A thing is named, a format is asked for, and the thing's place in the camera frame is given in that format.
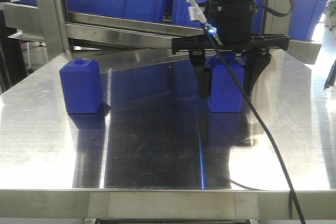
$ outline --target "black clamp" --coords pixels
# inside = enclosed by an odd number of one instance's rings
[[[198,97],[206,99],[210,93],[211,70],[204,67],[205,50],[190,50],[189,59],[194,67],[198,83]]]
[[[253,15],[256,11],[255,2],[248,3],[218,3],[210,2],[208,8],[214,19],[243,18]]]

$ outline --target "blue plastic block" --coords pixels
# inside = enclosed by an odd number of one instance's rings
[[[224,54],[241,85],[244,84],[245,69],[233,57],[232,52]],[[237,88],[221,60],[216,57],[211,62],[211,91],[208,105],[211,112],[240,112],[242,93]]]
[[[98,62],[75,59],[59,70],[67,112],[96,113],[103,102]]]

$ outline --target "metal support column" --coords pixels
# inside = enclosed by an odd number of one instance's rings
[[[70,59],[71,44],[65,22],[67,8],[65,0],[37,0],[49,60],[65,52]]]
[[[268,6],[279,12],[287,12],[290,7],[288,0],[268,0]],[[266,18],[265,33],[288,34],[290,20],[291,15],[280,18],[268,13]]]

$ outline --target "white tube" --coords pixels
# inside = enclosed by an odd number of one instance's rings
[[[199,20],[202,24],[205,24],[206,17],[204,16],[196,1],[188,0],[188,2],[191,4],[191,6],[189,7],[190,20]]]
[[[29,65],[29,68],[32,68],[32,64],[30,63],[29,42],[27,42],[27,56],[28,56],[28,65]]]

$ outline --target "cable connector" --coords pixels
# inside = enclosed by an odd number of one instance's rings
[[[202,24],[206,23],[206,18],[204,16],[204,13],[202,12],[199,6],[195,6],[195,7],[190,6],[189,15],[190,15],[190,20],[192,21],[198,20]]]
[[[217,43],[222,46],[223,43],[221,42],[218,34],[217,34],[217,28],[213,27],[210,23],[206,22],[204,24],[204,28],[205,30],[208,32],[209,35],[211,35],[212,37],[214,37],[214,39],[217,41]]]

